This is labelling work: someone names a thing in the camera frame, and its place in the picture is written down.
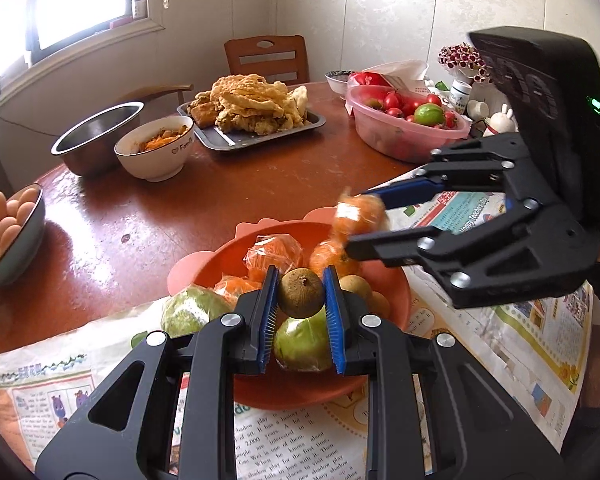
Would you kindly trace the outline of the orange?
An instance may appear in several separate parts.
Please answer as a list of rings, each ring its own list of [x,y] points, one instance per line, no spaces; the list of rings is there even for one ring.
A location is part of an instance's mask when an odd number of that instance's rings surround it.
[[[247,250],[244,263],[248,278],[262,283],[270,266],[275,266],[281,274],[301,268],[303,249],[290,234],[259,235]]]
[[[335,268],[338,278],[358,274],[360,270],[360,264],[346,254],[339,240],[323,240],[310,255],[309,269],[319,278],[329,266]]]
[[[345,242],[351,236],[388,229],[386,207],[377,195],[351,195],[348,190],[340,194],[332,219],[332,238]]]
[[[248,278],[224,274],[213,286],[213,291],[223,297],[234,308],[242,294],[260,288],[261,284],[259,282],[248,280]]]

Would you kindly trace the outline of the large green fruit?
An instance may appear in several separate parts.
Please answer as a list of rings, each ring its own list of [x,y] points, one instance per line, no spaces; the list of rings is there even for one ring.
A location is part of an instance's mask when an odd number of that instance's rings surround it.
[[[166,302],[160,326],[172,338],[184,336],[199,332],[231,310],[232,305],[212,289],[190,285]]]

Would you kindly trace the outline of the round yellow-brown fruit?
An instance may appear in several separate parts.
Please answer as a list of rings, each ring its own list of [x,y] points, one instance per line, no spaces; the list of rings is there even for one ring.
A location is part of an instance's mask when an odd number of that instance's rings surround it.
[[[345,292],[353,292],[360,296],[364,301],[373,297],[373,289],[365,278],[356,274],[345,275],[339,280],[339,285]]]

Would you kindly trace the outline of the small green fruit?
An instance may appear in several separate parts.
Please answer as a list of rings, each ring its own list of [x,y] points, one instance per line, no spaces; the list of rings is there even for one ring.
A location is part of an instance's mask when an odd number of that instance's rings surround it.
[[[276,362],[291,372],[324,372],[332,367],[325,308],[309,318],[287,318],[277,330]]]

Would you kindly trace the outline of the small brown fruit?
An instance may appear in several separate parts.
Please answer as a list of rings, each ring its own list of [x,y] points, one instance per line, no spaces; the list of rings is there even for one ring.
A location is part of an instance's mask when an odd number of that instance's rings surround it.
[[[380,292],[372,292],[367,301],[370,313],[379,316],[383,320],[388,320],[391,315],[391,306],[388,299]]]
[[[280,280],[277,302],[291,318],[310,318],[324,306],[323,282],[308,268],[291,270]]]

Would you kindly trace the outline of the orange front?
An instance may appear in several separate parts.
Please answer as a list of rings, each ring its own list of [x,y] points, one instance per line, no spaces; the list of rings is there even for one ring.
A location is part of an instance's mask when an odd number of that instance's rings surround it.
[[[338,278],[358,274],[360,270],[360,264],[346,254],[339,240],[323,240],[310,255],[309,269],[319,278],[329,266],[335,268]]]

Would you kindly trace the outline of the pink plastic basin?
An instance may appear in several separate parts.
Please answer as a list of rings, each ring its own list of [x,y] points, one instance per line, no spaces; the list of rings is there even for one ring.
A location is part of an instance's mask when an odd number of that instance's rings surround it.
[[[367,105],[381,102],[390,91],[390,87],[383,86],[347,88],[346,107],[354,118],[355,131],[370,148],[404,162],[421,164],[434,148],[468,138],[470,122],[455,112],[452,113],[456,119],[454,128],[434,128],[390,116],[377,106]]]

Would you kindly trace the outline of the left newspaper sheet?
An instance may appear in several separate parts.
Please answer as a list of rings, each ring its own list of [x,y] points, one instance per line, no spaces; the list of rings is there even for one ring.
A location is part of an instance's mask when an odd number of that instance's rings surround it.
[[[455,310],[422,270],[407,330],[452,334],[521,403],[555,448],[562,446],[582,388],[591,337],[588,286],[559,299]],[[0,433],[23,463],[92,390],[160,325],[162,301],[0,354]],[[234,405],[237,472],[243,479],[358,479],[366,457],[367,389],[292,410]]]

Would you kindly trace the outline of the white medicine bottle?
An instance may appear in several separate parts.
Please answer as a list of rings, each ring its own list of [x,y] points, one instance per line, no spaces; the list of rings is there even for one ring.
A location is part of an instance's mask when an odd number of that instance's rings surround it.
[[[471,84],[463,79],[455,78],[449,93],[449,101],[458,114],[464,114],[470,100]]]

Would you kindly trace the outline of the white plastic bag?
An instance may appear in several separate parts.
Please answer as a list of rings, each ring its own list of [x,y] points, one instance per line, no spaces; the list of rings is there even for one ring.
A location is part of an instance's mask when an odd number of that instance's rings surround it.
[[[369,67],[372,73],[381,74],[391,87],[398,90],[423,92],[428,63],[422,60],[403,60]]]

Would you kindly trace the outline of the pile of fried food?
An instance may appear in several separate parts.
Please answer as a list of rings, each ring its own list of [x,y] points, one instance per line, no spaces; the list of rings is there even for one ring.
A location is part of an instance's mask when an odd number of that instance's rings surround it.
[[[283,81],[268,82],[257,74],[230,75],[219,78],[210,90],[198,92],[186,112],[199,128],[270,136],[305,126],[306,104],[306,86],[290,90]]]

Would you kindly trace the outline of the metal tray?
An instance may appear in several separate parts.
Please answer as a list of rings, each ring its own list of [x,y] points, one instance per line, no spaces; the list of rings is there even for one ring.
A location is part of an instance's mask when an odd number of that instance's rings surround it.
[[[242,148],[251,148],[252,146],[277,140],[284,136],[292,136],[300,132],[311,131],[326,124],[326,118],[321,114],[308,111],[308,122],[301,127],[288,130],[277,131],[268,136],[257,136],[255,133],[244,130],[230,130],[223,132],[218,126],[201,129],[194,125],[193,130],[200,143],[209,150],[217,152],[229,152],[241,150]]]

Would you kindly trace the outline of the white ceramic bowl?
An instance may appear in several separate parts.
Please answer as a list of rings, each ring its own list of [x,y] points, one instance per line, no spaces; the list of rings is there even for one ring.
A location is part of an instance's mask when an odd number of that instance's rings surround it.
[[[172,115],[143,124],[121,138],[114,154],[133,177],[161,182],[184,167],[195,140],[192,118]]]

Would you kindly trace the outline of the stainless steel bowl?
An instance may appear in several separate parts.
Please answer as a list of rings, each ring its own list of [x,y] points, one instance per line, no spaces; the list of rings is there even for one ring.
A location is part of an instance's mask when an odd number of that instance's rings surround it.
[[[60,136],[50,154],[60,157],[79,177],[94,178],[117,168],[114,146],[140,125],[144,103],[131,101],[114,105],[87,117]]]

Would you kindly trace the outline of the bowl of eggs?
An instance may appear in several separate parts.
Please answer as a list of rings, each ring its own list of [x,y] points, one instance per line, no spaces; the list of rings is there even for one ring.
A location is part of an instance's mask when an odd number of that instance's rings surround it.
[[[0,287],[12,284],[38,252],[45,229],[42,186],[32,183],[7,197],[0,191]]]

